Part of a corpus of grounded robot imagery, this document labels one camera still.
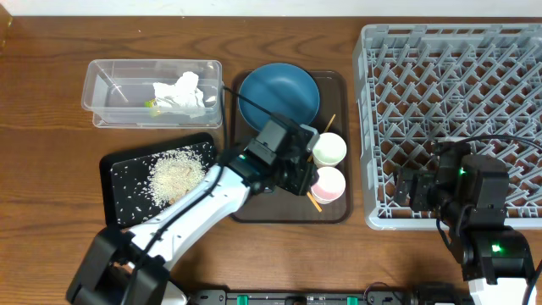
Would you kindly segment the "white cup pink inside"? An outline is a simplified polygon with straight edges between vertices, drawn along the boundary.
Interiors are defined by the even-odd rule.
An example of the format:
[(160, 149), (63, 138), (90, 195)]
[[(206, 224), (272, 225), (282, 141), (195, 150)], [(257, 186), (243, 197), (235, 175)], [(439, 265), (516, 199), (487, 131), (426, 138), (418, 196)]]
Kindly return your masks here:
[(316, 202), (329, 204), (342, 196), (346, 189), (346, 179), (337, 168), (322, 167), (317, 170), (317, 174), (318, 180), (310, 189)]

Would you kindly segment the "white cup green inside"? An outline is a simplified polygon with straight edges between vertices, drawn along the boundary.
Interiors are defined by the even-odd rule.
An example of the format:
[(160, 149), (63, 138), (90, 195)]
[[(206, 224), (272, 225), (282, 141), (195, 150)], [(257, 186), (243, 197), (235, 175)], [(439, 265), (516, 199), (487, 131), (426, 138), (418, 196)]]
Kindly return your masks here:
[(346, 156), (347, 146), (343, 138), (332, 132), (321, 134), (312, 150), (312, 160), (318, 168), (334, 167)]

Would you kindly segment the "dark blue plate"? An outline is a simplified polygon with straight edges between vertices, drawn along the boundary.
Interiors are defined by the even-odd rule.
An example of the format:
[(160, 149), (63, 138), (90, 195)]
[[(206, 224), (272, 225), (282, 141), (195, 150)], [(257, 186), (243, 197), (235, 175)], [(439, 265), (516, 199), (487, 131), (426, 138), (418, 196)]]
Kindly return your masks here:
[(261, 66), (241, 82), (238, 93), (270, 113), (282, 114), (297, 124), (310, 125), (320, 108), (316, 81), (293, 64)]

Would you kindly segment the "rice leftovers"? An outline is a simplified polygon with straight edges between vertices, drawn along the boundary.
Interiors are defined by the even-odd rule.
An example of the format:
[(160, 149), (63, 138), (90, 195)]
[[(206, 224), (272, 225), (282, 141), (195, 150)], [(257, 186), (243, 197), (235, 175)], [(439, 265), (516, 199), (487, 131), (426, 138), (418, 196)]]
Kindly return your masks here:
[(169, 206), (202, 182), (207, 171), (189, 152), (175, 152), (158, 160), (151, 171), (150, 190), (156, 202)]

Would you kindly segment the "white napkin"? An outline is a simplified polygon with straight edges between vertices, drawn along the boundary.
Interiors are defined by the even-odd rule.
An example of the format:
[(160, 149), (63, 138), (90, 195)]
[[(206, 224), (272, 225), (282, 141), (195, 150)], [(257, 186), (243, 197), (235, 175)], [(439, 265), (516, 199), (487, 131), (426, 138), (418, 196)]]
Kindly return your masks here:
[(199, 76), (187, 71), (173, 84), (152, 84), (161, 114), (185, 114), (196, 118), (205, 114), (203, 92), (197, 87)]

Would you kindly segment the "yellow snack wrapper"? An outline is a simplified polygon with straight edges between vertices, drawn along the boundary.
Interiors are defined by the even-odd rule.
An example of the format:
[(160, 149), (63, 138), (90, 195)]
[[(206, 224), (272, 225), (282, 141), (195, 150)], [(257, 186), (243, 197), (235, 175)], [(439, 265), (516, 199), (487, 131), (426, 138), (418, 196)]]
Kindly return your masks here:
[(146, 101), (144, 106), (148, 108), (149, 115), (151, 117), (156, 117), (161, 114), (160, 107), (157, 105), (157, 101), (155, 99)]

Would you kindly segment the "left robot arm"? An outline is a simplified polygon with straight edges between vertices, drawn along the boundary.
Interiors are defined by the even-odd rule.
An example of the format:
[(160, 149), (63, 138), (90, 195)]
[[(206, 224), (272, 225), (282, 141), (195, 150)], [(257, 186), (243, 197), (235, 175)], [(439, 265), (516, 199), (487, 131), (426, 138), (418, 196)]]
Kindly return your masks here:
[(186, 251), (252, 196), (279, 187), (307, 193), (317, 179), (307, 156), (318, 141), (308, 125), (269, 121), (247, 147), (226, 150), (203, 181), (170, 208), (122, 231), (102, 229), (66, 292), (71, 304), (186, 304), (170, 270)]

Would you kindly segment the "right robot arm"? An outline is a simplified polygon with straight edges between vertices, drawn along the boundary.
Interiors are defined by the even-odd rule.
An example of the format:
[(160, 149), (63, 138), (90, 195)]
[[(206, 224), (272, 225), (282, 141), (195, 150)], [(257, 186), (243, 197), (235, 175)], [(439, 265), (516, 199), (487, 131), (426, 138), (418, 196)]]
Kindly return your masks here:
[(446, 152), (435, 171), (399, 168), (397, 202), (435, 214), (445, 247), (461, 266), (476, 304), (534, 304), (541, 267), (526, 237), (506, 225), (506, 165), (489, 156)]

